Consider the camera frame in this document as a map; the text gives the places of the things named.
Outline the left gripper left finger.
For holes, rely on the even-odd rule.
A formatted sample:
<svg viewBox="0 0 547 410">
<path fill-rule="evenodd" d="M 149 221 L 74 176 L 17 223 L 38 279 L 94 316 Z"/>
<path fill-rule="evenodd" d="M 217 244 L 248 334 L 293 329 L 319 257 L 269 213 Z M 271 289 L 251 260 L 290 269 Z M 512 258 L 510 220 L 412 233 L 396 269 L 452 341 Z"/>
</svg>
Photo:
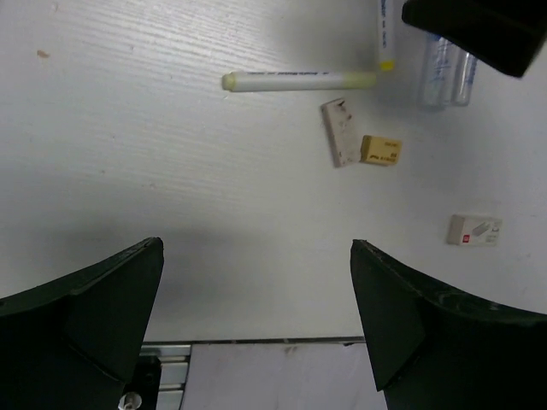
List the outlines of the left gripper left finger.
<svg viewBox="0 0 547 410">
<path fill-rule="evenodd" d="M 115 409 L 162 277 L 158 237 L 1 300 L 3 409 Z"/>
</svg>

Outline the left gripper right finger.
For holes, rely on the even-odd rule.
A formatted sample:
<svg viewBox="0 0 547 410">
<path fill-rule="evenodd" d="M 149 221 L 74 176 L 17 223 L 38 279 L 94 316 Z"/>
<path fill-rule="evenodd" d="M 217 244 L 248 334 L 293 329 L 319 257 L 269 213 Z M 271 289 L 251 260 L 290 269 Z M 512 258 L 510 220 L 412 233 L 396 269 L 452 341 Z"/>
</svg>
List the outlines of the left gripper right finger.
<svg viewBox="0 0 547 410">
<path fill-rule="evenodd" d="M 543 409 L 546 317 L 474 296 L 364 240 L 350 272 L 390 409 Z"/>
</svg>

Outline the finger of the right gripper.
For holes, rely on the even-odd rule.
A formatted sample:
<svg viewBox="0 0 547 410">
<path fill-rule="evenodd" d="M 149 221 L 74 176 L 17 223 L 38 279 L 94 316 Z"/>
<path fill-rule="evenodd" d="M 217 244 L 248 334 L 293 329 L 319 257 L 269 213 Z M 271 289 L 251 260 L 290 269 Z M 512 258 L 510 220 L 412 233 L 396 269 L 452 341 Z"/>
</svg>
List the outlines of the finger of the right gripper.
<svg viewBox="0 0 547 410">
<path fill-rule="evenodd" d="M 402 20 L 514 78 L 525 75 L 546 41 L 546 2 L 540 0 L 411 0 Z"/>
</svg>

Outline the blue capped spray bottle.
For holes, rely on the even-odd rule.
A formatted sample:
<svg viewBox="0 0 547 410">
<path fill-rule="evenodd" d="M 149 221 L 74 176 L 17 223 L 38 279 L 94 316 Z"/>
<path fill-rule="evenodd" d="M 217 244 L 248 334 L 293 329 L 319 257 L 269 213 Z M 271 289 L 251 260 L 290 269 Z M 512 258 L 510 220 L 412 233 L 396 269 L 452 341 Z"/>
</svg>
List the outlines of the blue capped spray bottle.
<svg viewBox="0 0 547 410">
<path fill-rule="evenodd" d="M 478 58 L 446 38 L 426 35 L 418 103 L 430 110 L 466 107 L 471 100 Z"/>
</svg>

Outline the pale yellow capped marker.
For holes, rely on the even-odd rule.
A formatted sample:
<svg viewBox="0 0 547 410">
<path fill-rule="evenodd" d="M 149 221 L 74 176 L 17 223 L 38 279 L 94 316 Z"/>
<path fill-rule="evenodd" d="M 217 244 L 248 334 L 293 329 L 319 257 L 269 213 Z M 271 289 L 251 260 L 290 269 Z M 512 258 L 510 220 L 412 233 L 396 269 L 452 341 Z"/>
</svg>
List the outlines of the pale yellow capped marker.
<svg viewBox="0 0 547 410">
<path fill-rule="evenodd" d="M 373 72 L 230 72 L 221 87 L 229 92 L 360 90 L 376 81 Z"/>
</svg>

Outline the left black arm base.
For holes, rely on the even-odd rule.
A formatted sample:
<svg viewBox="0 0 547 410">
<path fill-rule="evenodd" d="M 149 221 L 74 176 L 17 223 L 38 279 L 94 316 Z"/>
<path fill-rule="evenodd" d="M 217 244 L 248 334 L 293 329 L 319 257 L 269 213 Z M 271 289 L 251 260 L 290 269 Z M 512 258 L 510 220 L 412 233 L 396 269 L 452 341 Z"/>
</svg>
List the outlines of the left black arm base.
<svg viewBox="0 0 547 410">
<path fill-rule="evenodd" d="M 181 409 L 190 360 L 190 344 L 144 343 L 118 408 Z"/>
</svg>

